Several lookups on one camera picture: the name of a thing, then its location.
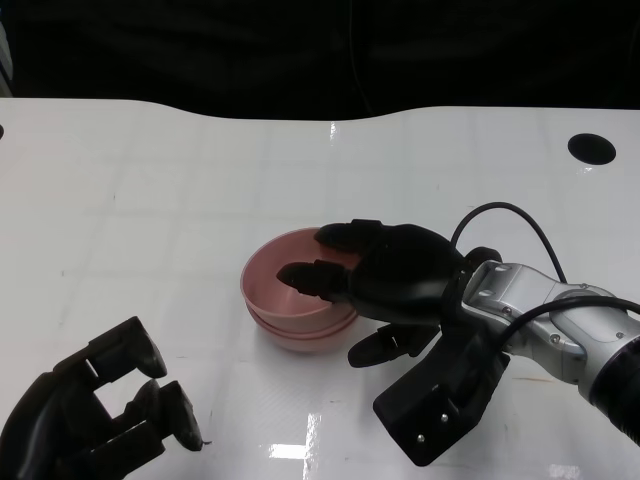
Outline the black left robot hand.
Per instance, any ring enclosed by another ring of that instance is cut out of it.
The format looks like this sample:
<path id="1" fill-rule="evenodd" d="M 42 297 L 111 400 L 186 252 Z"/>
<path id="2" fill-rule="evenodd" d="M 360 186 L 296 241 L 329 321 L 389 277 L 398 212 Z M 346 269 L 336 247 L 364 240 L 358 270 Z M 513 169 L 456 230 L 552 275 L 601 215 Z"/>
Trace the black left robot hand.
<path id="1" fill-rule="evenodd" d="M 147 382 L 111 416 L 96 390 L 137 370 Z M 1 432 L 4 479 L 123 479 L 162 455 L 164 439 L 205 445 L 182 386 L 160 385 L 165 362 L 138 317 L 91 340 L 41 374 Z"/>

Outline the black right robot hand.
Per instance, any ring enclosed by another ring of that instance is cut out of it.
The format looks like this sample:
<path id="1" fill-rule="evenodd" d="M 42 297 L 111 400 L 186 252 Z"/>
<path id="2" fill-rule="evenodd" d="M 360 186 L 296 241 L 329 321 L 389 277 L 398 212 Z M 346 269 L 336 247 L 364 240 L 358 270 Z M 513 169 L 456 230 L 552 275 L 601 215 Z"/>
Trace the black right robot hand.
<path id="1" fill-rule="evenodd" d="M 437 336 L 444 320 L 445 293 L 464 257 L 449 240 L 423 227 L 353 220 L 321 227 L 314 240 L 332 251 L 354 254 L 358 262 L 293 262 L 277 273 L 299 293 L 351 305 L 362 317 L 385 323 L 348 352 L 353 368 L 400 356 L 418 356 Z"/>

